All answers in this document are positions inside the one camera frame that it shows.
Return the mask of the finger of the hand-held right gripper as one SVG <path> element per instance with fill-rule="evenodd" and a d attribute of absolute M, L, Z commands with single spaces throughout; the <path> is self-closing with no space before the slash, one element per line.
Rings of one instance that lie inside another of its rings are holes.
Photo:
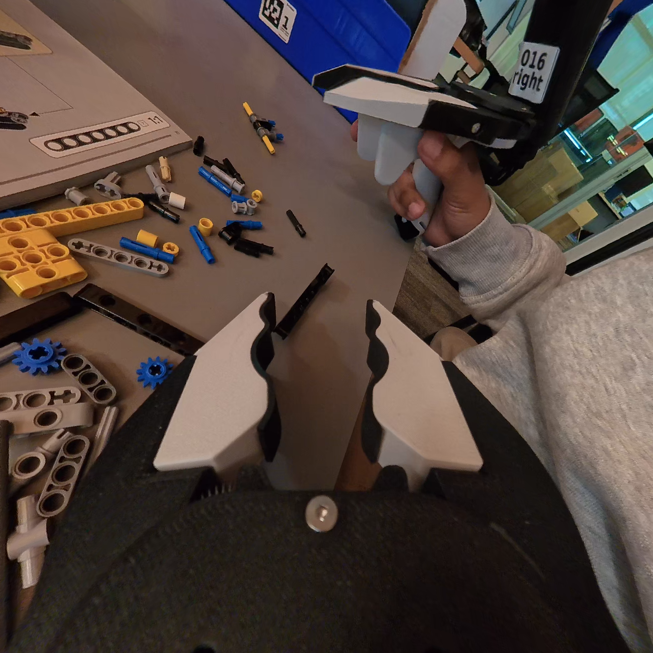
<path fill-rule="evenodd" d="M 370 69 L 357 65 L 341 65 L 333 69 L 317 73 L 312 79 L 316 89 L 328 91 L 343 86 L 359 78 L 369 78 L 384 83 L 408 87 L 414 90 L 435 92 L 441 91 L 441 86 L 420 78 L 409 77 L 395 72 Z"/>
<path fill-rule="evenodd" d="M 324 93 L 324 102 L 365 116 L 418 127 L 429 103 L 440 107 L 475 109 L 470 102 L 450 97 L 434 88 L 413 88 L 390 82 L 347 82 Z"/>

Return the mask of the small lego pin connector assembly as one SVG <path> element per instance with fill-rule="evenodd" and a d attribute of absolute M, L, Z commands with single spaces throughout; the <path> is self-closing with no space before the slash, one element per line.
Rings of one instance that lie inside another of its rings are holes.
<path fill-rule="evenodd" d="M 284 135 L 276 130 L 275 121 L 259 118 L 247 102 L 243 102 L 242 106 L 248 116 L 251 125 L 257 133 L 257 136 L 264 143 L 267 151 L 271 155 L 274 155 L 274 143 L 282 143 L 284 140 Z"/>

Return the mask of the thin black lego beam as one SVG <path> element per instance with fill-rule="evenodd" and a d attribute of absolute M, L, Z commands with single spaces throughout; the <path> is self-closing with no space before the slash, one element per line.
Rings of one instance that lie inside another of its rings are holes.
<path fill-rule="evenodd" d="M 299 320 L 306 313 L 308 307 L 313 302 L 319 291 L 326 285 L 334 273 L 334 269 L 329 264 L 324 264 L 318 274 L 309 283 L 306 289 L 289 308 L 288 312 L 277 323 L 274 332 L 285 340 L 296 327 Z"/>

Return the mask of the person's right forearm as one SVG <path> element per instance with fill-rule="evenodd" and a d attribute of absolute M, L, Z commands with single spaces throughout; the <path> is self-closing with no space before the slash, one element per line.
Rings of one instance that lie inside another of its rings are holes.
<path fill-rule="evenodd" d="M 420 249 L 458 284 L 475 320 L 498 332 L 570 278 L 562 252 L 547 235 L 510 223 L 490 200 L 486 217 L 470 233 L 437 248 L 423 240 Z"/>

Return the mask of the light grey lego axle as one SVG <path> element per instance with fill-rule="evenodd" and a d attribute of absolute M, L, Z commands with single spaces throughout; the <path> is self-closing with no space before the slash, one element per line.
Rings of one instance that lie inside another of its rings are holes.
<path fill-rule="evenodd" d="M 115 405 L 106 406 L 101 416 L 101 420 L 94 436 L 94 447 L 91 452 L 92 459 L 95 461 L 103 452 L 108 440 L 114 430 L 119 415 L 119 408 Z"/>

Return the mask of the grey three-hole lego beam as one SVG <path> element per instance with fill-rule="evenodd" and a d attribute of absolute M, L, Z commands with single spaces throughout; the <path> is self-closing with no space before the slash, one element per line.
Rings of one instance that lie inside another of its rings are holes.
<path fill-rule="evenodd" d="M 116 388 L 85 356 L 71 353 L 60 365 L 95 404 L 107 406 L 116 400 Z"/>

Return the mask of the grey and black lego pins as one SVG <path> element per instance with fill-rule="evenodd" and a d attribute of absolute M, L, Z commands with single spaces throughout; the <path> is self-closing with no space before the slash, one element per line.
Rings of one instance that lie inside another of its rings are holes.
<path fill-rule="evenodd" d="M 203 157 L 203 163 L 227 187 L 230 187 L 235 192 L 242 192 L 245 184 L 235 168 L 231 164 L 228 164 L 226 159 L 221 162 L 205 155 Z"/>

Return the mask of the blue and yellow lego pin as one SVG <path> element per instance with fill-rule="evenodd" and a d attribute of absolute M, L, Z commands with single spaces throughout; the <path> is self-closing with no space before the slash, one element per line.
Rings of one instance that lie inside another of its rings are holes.
<path fill-rule="evenodd" d="M 174 254 L 159 248 L 147 246 L 140 243 L 139 241 L 135 241 L 126 237 L 120 238 L 119 245 L 122 249 L 152 258 L 157 261 L 161 261 L 167 264 L 173 264 L 175 262 Z"/>

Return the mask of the thin grey lego liftarm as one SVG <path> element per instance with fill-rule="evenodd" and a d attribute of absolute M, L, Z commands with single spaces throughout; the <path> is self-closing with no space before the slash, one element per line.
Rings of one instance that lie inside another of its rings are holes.
<path fill-rule="evenodd" d="M 169 273 L 169 267 L 164 262 L 134 252 L 111 248 L 83 238 L 71 238 L 66 245 L 73 255 L 94 259 L 112 266 L 147 273 L 157 278 L 162 278 Z"/>

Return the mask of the wide black lego beam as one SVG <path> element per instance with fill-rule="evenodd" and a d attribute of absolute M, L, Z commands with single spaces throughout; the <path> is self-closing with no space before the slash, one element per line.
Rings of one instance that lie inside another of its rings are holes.
<path fill-rule="evenodd" d="M 81 302 L 61 291 L 4 314 L 1 316 L 1 347 L 20 344 L 79 314 L 82 309 Z"/>

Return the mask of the long yellow lego beam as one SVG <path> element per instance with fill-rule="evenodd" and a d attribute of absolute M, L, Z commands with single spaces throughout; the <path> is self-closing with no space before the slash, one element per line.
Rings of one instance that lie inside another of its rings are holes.
<path fill-rule="evenodd" d="M 45 230 L 54 237 L 74 235 L 143 218 L 140 199 L 122 199 L 50 210 L 1 220 L 1 237 L 25 236 Z"/>

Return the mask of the yellow angled lego beam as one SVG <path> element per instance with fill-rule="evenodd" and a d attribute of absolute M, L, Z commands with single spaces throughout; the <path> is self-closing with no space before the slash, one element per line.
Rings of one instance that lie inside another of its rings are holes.
<path fill-rule="evenodd" d="M 20 298 L 36 298 L 86 277 L 68 247 L 45 229 L 1 238 L 1 279 Z"/>

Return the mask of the lego instruction booklet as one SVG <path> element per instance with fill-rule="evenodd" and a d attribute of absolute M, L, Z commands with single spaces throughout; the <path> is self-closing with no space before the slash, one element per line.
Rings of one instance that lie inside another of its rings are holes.
<path fill-rule="evenodd" d="M 150 164 L 190 143 L 30 1 L 1 2 L 1 209 Z"/>

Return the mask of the person's right hand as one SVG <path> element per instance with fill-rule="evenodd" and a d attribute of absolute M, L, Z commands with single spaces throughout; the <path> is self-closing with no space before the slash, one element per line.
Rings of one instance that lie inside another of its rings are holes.
<path fill-rule="evenodd" d="M 418 155 L 443 184 L 439 201 L 422 235 L 423 242 L 439 248 L 464 237 L 481 224 L 492 202 L 474 142 L 457 148 L 447 135 L 425 131 L 418 143 Z M 411 164 L 388 188 L 387 198 L 396 214 L 415 221 L 426 212 L 427 206 L 416 188 L 412 169 Z"/>

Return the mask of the stack of cardboard boxes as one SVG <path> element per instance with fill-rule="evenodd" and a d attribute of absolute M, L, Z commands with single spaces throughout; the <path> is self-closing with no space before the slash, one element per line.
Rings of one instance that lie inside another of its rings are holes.
<path fill-rule="evenodd" d="M 492 190 L 509 221 L 534 226 L 537 218 L 570 199 L 583 179 L 564 147 L 550 145 Z M 596 209 L 585 200 L 575 203 L 541 230 L 566 250 L 582 237 L 583 229 L 597 216 Z"/>

